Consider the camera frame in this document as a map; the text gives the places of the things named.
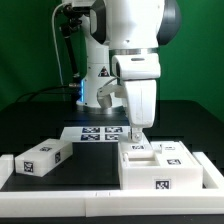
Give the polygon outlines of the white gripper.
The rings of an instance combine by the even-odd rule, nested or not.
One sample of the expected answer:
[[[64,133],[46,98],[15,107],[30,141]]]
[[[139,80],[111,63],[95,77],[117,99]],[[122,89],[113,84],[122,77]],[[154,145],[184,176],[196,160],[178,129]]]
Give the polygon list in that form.
[[[112,71],[121,79],[126,100],[126,113],[132,127],[128,132],[131,142],[142,140],[142,129],[151,127],[155,118],[156,78],[161,68],[157,53],[114,55]]]

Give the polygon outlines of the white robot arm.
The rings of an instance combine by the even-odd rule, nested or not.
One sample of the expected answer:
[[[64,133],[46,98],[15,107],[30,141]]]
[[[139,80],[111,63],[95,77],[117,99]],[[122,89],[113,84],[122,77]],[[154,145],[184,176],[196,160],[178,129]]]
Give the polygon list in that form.
[[[62,0],[66,31],[84,32],[87,73],[75,72],[76,105],[100,113],[125,110],[128,140],[154,123],[158,48],[179,30],[176,0]]]

